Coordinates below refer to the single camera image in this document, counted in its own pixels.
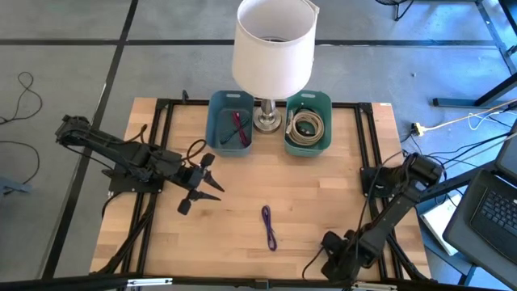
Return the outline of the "black diagonal support bar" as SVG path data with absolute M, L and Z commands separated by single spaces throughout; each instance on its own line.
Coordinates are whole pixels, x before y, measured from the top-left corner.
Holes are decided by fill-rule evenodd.
M 420 196 L 419 202 L 433 200 L 438 196 L 447 194 L 452 190 L 468 185 L 480 170 L 495 171 L 495 161 L 487 162 L 479 167 L 475 167 L 470 171 L 466 171 L 461 175 L 444 180 L 443 182 L 428 188 Z

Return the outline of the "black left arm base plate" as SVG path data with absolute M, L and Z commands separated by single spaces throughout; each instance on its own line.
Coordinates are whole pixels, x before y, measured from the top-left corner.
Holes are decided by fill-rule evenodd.
M 114 171 L 109 171 L 107 175 L 111 179 L 109 192 L 160 192 L 164 184 L 164 180 L 158 178 L 142 182 L 118 164 L 115 165 Z

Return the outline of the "black rig crossbar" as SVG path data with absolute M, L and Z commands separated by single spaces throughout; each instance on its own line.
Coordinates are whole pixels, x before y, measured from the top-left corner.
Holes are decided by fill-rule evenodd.
M 217 279 L 217 278 L 193 278 L 193 277 L 141 277 L 137 273 L 100 274 L 94 273 L 88 276 L 71 276 L 59 278 L 47 278 L 37 280 L 19 280 L 0 282 L 0 291 L 106 291 L 111 289 L 127 288 L 129 279 L 133 278 L 172 278 L 172 285 L 215 285 L 254 288 L 256 279 Z M 330 283 L 323 280 L 269 280 L 271 288 L 323 288 L 343 289 L 350 291 L 354 283 Z M 397 291 L 500 291 L 471 287 L 464 285 L 446 285 L 434 281 L 384 279 L 379 281 L 356 281 L 368 283 L 380 283 L 396 285 Z

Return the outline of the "white box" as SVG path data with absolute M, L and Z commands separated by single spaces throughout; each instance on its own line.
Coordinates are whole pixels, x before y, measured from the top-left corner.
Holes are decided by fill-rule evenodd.
M 442 204 L 436 205 L 424 214 L 419 215 L 424 225 L 432 233 L 434 238 L 437 239 L 439 245 L 449 256 L 455 255 L 458 250 L 443 239 L 443 233 L 452 219 L 452 215 L 456 211 L 456 207 L 460 203 L 460 200 L 460 194 L 448 196 Z

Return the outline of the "silver bracket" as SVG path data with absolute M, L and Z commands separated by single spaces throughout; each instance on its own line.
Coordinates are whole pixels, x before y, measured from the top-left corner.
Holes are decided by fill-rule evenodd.
M 351 285 L 350 291 L 397 291 L 397 286 L 380 283 L 355 282 Z
M 133 278 L 127 281 L 127 288 L 137 288 L 156 285 L 172 285 L 172 278 Z

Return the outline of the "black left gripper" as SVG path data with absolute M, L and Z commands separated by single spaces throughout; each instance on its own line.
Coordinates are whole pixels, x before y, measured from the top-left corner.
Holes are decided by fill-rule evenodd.
M 212 165 L 215 156 L 205 154 L 199 165 L 187 168 L 181 178 L 181 185 L 188 190 L 187 196 L 183 198 L 178 206 L 178 212 L 187 215 L 191 202 L 196 200 L 220 200 L 219 197 L 199 191 L 197 188 L 204 181 L 211 187 L 223 192 L 224 188 L 212 177 L 212 172 L 208 169 Z

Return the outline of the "silver lamp base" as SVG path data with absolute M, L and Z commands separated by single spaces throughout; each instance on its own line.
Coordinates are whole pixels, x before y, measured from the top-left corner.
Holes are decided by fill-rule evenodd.
M 274 133 L 280 128 L 282 116 L 275 105 L 275 100 L 261 99 L 260 106 L 254 110 L 253 125 L 265 134 Z

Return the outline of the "blue plastic bin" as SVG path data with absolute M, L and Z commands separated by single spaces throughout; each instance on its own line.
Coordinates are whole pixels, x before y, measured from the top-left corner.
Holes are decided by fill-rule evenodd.
M 217 91 L 209 100 L 205 140 L 224 157 L 251 151 L 254 97 L 244 91 Z

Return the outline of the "green plastic bin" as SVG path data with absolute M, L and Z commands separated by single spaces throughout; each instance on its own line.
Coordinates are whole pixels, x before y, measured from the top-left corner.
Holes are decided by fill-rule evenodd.
M 332 103 L 320 91 L 300 91 L 289 97 L 285 112 L 284 145 L 293 156 L 316 157 L 332 141 Z

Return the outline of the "black laptop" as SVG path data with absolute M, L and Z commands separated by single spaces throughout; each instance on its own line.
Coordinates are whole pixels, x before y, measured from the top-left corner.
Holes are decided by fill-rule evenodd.
M 469 226 L 496 252 L 517 264 L 517 120 L 492 170 L 480 170 L 469 185 Z

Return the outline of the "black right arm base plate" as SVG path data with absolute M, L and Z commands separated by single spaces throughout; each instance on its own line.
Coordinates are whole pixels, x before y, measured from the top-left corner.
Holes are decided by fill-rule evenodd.
M 360 179 L 365 196 L 374 198 L 394 197 L 412 179 L 409 170 L 399 167 L 365 167 L 360 169 Z

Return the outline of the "black desk leg frame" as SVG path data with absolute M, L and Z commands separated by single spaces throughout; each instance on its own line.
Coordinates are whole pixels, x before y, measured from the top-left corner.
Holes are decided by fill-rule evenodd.
M 438 108 L 490 108 L 502 105 L 502 102 L 499 101 L 499 99 L 517 87 L 517 66 L 511 60 L 512 55 L 517 56 L 517 44 L 510 48 L 506 47 L 499 36 L 496 27 L 491 23 L 491 18 L 483 5 L 484 0 L 465 1 L 473 2 L 476 5 L 496 48 L 500 52 L 506 67 L 511 73 L 511 76 L 477 99 L 435 98 L 431 101 L 431 104 Z M 517 0 L 497 0 L 497 2 L 502 8 L 502 12 L 506 17 L 506 20 L 517 37 Z

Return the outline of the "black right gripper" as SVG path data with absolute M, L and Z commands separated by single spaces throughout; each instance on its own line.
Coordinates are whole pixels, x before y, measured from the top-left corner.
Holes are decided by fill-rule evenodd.
M 353 282 L 359 272 L 355 255 L 355 231 L 348 230 L 343 237 L 328 231 L 321 245 L 327 255 L 327 261 L 321 269 L 322 274 L 331 283 Z

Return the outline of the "black side table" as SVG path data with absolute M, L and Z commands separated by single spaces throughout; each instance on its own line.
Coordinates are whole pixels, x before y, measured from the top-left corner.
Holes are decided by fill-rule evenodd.
M 473 212 L 473 196 L 469 194 L 469 185 L 473 179 L 469 182 L 443 237 L 477 266 L 517 291 L 517 264 L 496 252 L 469 226 L 469 217 Z

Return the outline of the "white lampshade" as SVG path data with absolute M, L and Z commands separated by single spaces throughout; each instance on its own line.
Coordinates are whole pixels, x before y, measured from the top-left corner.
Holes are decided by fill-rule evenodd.
M 236 14 L 233 79 L 260 99 L 286 99 L 308 83 L 320 8 L 310 0 L 242 0 Z

